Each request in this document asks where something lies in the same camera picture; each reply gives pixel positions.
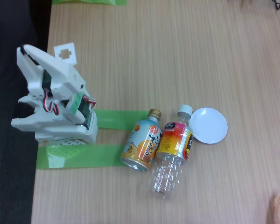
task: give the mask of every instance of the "dark floor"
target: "dark floor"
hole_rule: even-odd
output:
[[[14,106],[27,94],[16,48],[47,50],[50,0],[0,0],[0,224],[31,222],[37,142],[13,127]]]

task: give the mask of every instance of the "metal can bottom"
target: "metal can bottom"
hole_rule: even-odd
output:
[[[147,171],[147,167],[138,161],[135,161],[135,160],[129,159],[129,158],[125,158],[125,157],[122,157],[120,160],[131,168],[134,168],[139,171]]]

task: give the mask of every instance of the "gold bottle cap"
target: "gold bottle cap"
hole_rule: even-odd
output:
[[[162,115],[162,113],[157,109],[150,109],[150,111],[148,113],[148,116],[154,116],[158,120],[160,120],[161,115]]]

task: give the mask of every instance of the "bottle cap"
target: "bottle cap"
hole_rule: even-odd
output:
[[[179,108],[179,111],[178,112],[184,112],[184,113],[187,113],[188,115],[192,115],[192,112],[193,112],[193,108],[190,107],[189,105],[181,105],[181,107]]]
[[[161,115],[162,115],[162,113],[157,109],[150,109],[150,111],[148,113],[148,116],[154,116],[158,120],[160,120]]]

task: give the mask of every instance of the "red wire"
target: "red wire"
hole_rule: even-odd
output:
[[[96,101],[90,100],[90,99],[88,99],[86,96],[83,96],[83,99],[86,100],[88,103],[91,103],[91,104],[92,104],[91,109],[93,109],[93,108],[95,107],[95,105],[97,104]]]
[[[45,97],[43,98],[43,108],[45,112],[54,112],[55,115],[59,115],[59,109],[58,106],[53,103],[53,101],[50,102],[49,109],[47,109],[47,98],[48,98],[48,90],[45,89]]]

